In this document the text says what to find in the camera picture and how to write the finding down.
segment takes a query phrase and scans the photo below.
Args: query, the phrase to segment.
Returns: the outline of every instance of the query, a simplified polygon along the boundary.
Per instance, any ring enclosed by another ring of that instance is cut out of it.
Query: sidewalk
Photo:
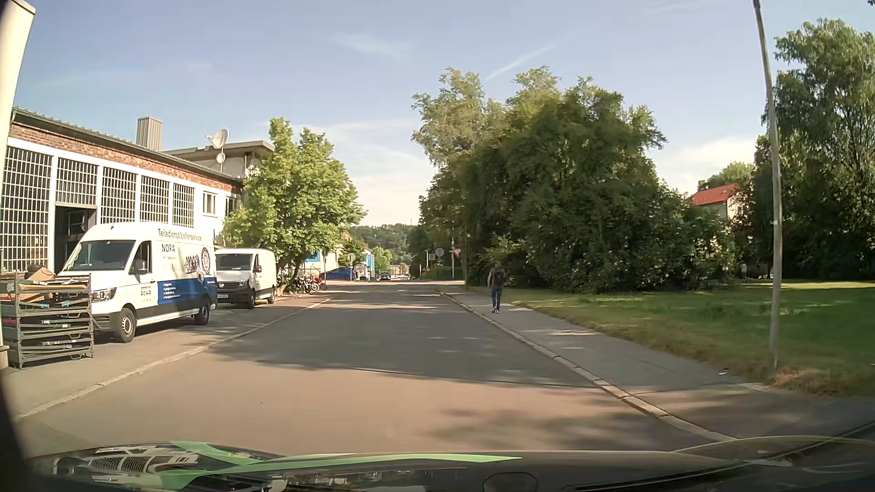
[[[269,325],[322,297],[286,297],[273,306],[253,310],[221,308],[210,324],[198,327],[186,320],[141,327],[131,343],[94,345],[94,358],[34,364],[25,369],[4,369],[3,392],[13,415],[26,416],[80,394],[93,391],[160,363],[183,358],[230,337]]]
[[[719,369],[552,318],[526,307],[491,313],[489,298],[461,288],[441,291],[512,333],[663,410],[733,438],[764,435],[844,435],[875,421],[875,401],[803,395],[745,383]]]

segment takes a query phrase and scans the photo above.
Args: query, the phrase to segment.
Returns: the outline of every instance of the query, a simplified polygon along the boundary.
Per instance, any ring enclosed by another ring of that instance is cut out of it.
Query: curb
[[[548,356],[549,358],[553,359],[554,361],[559,362],[560,364],[564,365],[568,369],[573,370],[574,372],[581,375],[584,379],[586,379],[587,381],[592,383],[596,388],[599,388],[600,390],[604,391],[605,393],[611,395],[612,397],[617,398],[619,401],[631,406],[635,410],[640,411],[641,413],[643,413],[645,415],[649,415],[653,418],[660,420],[661,422],[663,422],[667,425],[671,425],[672,427],[674,427],[676,429],[680,429],[682,431],[689,432],[691,434],[695,434],[696,436],[699,436],[699,437],[702,437],[705,439],[710,439],[710,440],[714,440],[714,441],[718,441],[718,442],[719,441],[737,440],[737,438],[733,438],[732,436],[727,436],[725,434],[721,434],[720,432],[709,431],[708,429],[705,429],[704,427],[693,424],[692,422],[689,422],[689,421],[684,420],[682,418],[675,417],[674,415],[668,413],[667,411],[664,411],[662,408],[659,408],[655,405],[649,404],[638,397],[630,395],[629,393],[621,390],[620,388],[614,386],[613,384],[610,384],[609,382],[605,381],[604,379],[592,374],[590,371],[578,366],[576,363],[562,357],[559,354],[556,354],[555,352],[553,352],[549,348],[546,348],[542,345],[539,345],[539,344],[533,342],[532,340],[529,340],[528,338],[516,333],[516,331],[511,330],[508,327],[505,327],[500,322],[493,320],[492,318],[486,316],[483,313],[479,313],[477,311],[474,311],[471,307],[469,307],[468,305],[466,305],[462,301],[455,299],[452,295],[448,294],[447,292],[444,292],[441,289],[435,289],[435,290],[440,295],[448,298],[449,300],[458,304],[459,306],[462,306],[462,308],[464,308],[469,313],[476,314],[477,316],[481,317],[483,320],[488,321],[494,327],[497,327],[498,329],[500,329],[504,333],[509,334],[510,336],[516,338],[516,340],[522,342],[523,344],[529,346],[530,348],[533,348],[534,350],[537,350],[538,352],[541,352],[542,354]]]
[[[294,313],[288,313],[288,314],[281,316],[275,320],[268,321],[267,323],[263,323],[263,324],[259,325],[258,327],[254,327],[254,328],[247,330],[245,332],[233,334],[233,335],[225,337],[221,340],[211,341],[211,342],[207,343],[206,345],[201,345],[200,347],[191,348],[189,350],[186,350],[185,352],[180,352],[180,353],[175,354],[175,355],[170,355],[169,357],[165,357],[164,359],[159,359],[159,360],[154,361],[154,362],[149,362],[148,364],[145,364],[143,366],[140,366],[140,367],[133,369],[133,370],[130,370],[128,372],[122,373],[118,376],[110,377],[109,379],[105,379],[103,381],[100,381],[99,383],[94,383],[91,386],[88,386],[82,390],[75,391],[74,393],[66,395],[65,397],[55,398],[54,400],[51,400],[49,402],[46,402],[44,404],[38,405],[34,408],[31,408],[28,411],[23,411],[23,412],[15,415],[12,418],[12,421],[18,422],[19,420],[21,420],[23,418],[31,417],[33,415],[36,415],[37,413],[40,413],[42,411],[46,411],[46,410],[48,410],[54,406],[57,406],[59,404],[64,404],[66,402],[75,400],[78,397],[84,397],[88,393],[97,391],[100,388],[105,388],[112,383],[118,383],[119,381],[122,381],[123,379],[126,379],[128,377],[136,376],[138,374],[143,374],[144,372],[146,372],[149,369],[154,369],[158,366],[162,366],[162,365],[168,364],[170,362],[181,361],[183,359],[191,357],[192,355],[197,355],[197,354],[200,354],[201,352],[206,352],[210,348],[213,348],[216,345],[219,345],[220,343],[225,343],[226,341],[231,341],[231,340],[234,340],[236,338],[240,338],[242,336],[252,334],[252,333],[257,332],[258,330],[260,330],[262,328],[269,327],[270,325],[273,325],[274,323],[291,318],[292,316],[294,316],[298,313],[301,313],[302,311],[306,311],[307,309],[310,309],[312,307],[316,307],[324,302],[327,302],[330,299],[331,299],[330,297],[322,299],[319,302],[313,303],[309,306],[302,307],[302,308],[298,309],[297,311],[295,311]]]

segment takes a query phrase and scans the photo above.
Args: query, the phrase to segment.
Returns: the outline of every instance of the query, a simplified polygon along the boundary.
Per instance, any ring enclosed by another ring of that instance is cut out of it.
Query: sky
[[[268,139],[268,121],[324,131],[368,210],[367,225],[416,223],[434,168],[410,141],[415,93],[447,67],[480,74],[486,95],[548,66],[647,105],[668,143],[651,157],[696,191],[752,161],[765,82],[749,0],[29,0],[37,9],[15,103],[135,140],[164,122],[164,148]],[[774,38],[818,18],[875,29],[865,0],[761,0]],[[772,61],[773,72],[785,68]]]

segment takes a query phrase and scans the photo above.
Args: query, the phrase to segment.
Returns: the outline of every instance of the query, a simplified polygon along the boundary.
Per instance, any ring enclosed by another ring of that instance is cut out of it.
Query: metal rack
[[[0,306],[13,366],[94,356],[90,275],[41,281],[0,275]]]

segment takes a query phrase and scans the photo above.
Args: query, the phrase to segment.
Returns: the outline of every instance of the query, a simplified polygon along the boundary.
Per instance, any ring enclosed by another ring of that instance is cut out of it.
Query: van headlight
[[[110,300],[116,296],[116,288],[103,289],[101,291],[91,291],[91,302],[100,302],[102,300]]]

